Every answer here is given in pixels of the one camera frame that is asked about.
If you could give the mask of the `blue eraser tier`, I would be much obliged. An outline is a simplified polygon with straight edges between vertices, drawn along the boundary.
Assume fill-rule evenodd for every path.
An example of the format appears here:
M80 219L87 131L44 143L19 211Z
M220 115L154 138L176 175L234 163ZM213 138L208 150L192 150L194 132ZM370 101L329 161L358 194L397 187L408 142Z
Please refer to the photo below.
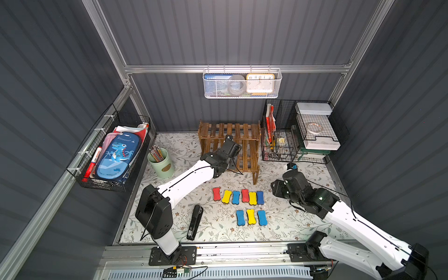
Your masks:
M240 191L233 191L232 192L232 204L233 205L239 205L239 203L240 203L240 195L241 195Z

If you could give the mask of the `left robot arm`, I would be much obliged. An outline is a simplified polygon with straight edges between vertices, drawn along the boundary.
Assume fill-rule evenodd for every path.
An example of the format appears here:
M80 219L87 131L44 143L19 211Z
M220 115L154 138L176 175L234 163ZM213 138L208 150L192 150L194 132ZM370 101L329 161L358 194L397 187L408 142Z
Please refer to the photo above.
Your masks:
M236 158L242 146L227 135L223 145L215 152L203 154L187 171L173 180L142 191L135 217L163 254L171 259L180 255L181 245L172 231L173 208L198 186L218 178L227 170L236 169Z

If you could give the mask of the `yellow eraser tier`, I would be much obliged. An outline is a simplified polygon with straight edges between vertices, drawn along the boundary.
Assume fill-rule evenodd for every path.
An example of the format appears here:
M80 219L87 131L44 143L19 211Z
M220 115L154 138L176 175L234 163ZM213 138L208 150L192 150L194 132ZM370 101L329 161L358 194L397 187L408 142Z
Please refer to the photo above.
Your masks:
M253 209L246 210L247 213L247 221L249 225L255 225L257 223L255 212Z
M233 192L230 191L230 190L225 190L224 195L223 195L221 201L222 201L224 204L229 204L229 203L230 203L230 200L231 200L232 193L233 193Z

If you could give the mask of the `blue eraser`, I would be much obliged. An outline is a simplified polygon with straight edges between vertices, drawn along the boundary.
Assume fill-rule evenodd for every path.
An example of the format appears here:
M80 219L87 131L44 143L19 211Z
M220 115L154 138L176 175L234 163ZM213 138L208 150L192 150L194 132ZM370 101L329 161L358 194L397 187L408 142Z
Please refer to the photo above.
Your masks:
M236 211L236 217L237 217L237 225L238 226L245 226L245 213L243 210L237 210Z
M265 211L263 211L263 210L257 211L257 217L258 217L260 226L267 226L268 222L267 222L267 216L266 216Z
M257 191L256 192L256 198L257 198L257 205L264 205L264 192L263 191Z

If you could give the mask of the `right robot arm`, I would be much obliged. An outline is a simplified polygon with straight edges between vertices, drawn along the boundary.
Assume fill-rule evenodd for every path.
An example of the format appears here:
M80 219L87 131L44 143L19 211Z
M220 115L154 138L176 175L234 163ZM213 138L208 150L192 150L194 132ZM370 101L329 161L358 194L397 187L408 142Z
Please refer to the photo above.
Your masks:
M343 202L340 192L313 182L289 164L282 179L271 183L272 194L286 199L294 208L319 217L352 236L364 246L358 248L315 231L300 254L309 260L338 261L377 280L423 280L429 267L429 251L423 245L409 245L381 230Z

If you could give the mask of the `red eraser tier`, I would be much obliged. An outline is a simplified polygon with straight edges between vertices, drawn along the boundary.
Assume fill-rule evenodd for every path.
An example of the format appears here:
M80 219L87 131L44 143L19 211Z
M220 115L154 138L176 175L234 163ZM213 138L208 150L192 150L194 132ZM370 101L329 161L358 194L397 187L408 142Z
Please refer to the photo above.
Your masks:
M215 187L212 189L212 192L213 192L213 200L220 201L221 200L221 188Z

